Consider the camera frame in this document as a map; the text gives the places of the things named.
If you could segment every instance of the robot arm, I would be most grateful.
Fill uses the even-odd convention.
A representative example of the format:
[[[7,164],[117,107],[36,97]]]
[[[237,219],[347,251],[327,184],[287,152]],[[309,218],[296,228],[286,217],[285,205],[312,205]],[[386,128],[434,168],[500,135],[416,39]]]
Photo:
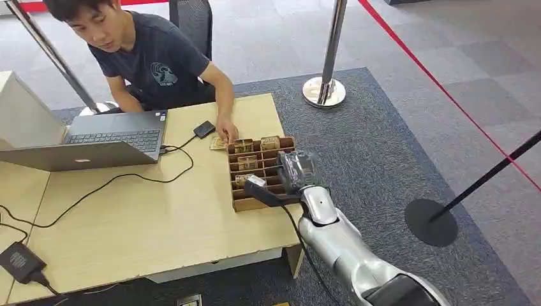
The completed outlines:
[[[332,269],[358,306],[450,305],[427,280],[376,256],[362,241],[359,230],[334,206],[326,188],[304,184],[315,177],[309,156],[297,151],[281,153],[278,158],[283,166],[279,170],[282,181],[289,193],[296,190],[295,196],[272,194],[256,176],[246,181],[246,192],[269,206],[281,206],[300,198],[304,215],[298,229],[302,239]]]

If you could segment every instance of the black rod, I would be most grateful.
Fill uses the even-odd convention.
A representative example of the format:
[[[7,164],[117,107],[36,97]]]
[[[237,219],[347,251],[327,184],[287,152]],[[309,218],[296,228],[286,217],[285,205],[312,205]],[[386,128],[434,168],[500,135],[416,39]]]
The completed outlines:
[[[473,191],[476,191],[479,187],[483,186],[483,184],[493,178],[501,170],[505,169],[505,167],[507,167],[511,163],[511,160],[515,161],[521,155],[526,153],[526,151],[530,150],[539,141],[541,141],[541,131],[537,132],[537,134],[533,135],[520,147],[514,150],[513,153],[509,155],[509,158],[505,158],[504,160],[500,161],[496,166],[494,166],[494,168],[490,169],[487,173],[485,173],[485,175],[483,175],[480,179],[473,183],[473,185],[469,186],[469,188],[459,194],[459,196],[454,198],[454,200],[452,200],[449,204],[445,205],[445,207],[443,207],[439,212],[435,213],[428,221],[433,222],[437,218],[443,216],[449,210],[453,209],[453,207],[462,202],[462,200],[469,196]]]

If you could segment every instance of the paper money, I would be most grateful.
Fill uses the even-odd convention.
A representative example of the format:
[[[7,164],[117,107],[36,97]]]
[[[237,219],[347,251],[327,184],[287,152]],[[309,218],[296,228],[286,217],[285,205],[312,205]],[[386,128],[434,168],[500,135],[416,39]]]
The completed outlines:
[[[252,170],[257,168],[256,155],[239,157],[237,161],[239,162],[239,171]]]
[[[237,184],[237,186],[240,188],[244,187],[244,184],[252,175],[253,175],[252,173],[235,175],[235,184]]]
[[[261,151],[280,149],[280,137],[262,137],[261,138]]]
[[[227,143],[224,143],[223,140],[216,136],[212,139],[211,150],[223,150],[227,147]]]
[[[235,140],[233,142],[233,146],[235,147],[235,153],[253,152],[253,140],[252,139]]]

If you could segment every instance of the gray carpet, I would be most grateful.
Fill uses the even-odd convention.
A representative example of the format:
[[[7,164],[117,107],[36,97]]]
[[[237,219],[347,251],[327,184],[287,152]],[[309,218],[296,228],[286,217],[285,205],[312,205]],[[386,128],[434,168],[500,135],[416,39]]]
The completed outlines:
[[[366,68],[338,71],[335,77],[345,84],[348,97],[332,110],[303,102],[300,88],[309,76],[242,84],[235,91],[239,96],[273,93],[285,133],[295,137],[298,148],[318,153],[335,204],[383,259],[427,278],[452,305],[531,305],[462,206],[454,209],[461,231],[450,247],[430,247],[410,235],[404,206],[419,197],[448,201],[452,191]],[[69,110],[56,114],[69,122]],[[62,305],[166,306],[193,293],[203,294],[205,306],[331,305],[308,263],[294,281],[283,260],[161,285],[134,280],[98,295],[73,297]],[[317,262],[332,291],[345,301],[339,284]]]

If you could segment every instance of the man's hand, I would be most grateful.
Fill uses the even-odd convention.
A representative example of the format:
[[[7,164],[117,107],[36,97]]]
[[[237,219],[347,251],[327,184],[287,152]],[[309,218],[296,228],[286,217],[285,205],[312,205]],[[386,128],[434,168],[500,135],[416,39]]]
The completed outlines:
[[[231,122],[231,118],[229,117],[218,117],[216,121],[216,132],[227,143],[233,143],[239,137],[239,129]]]

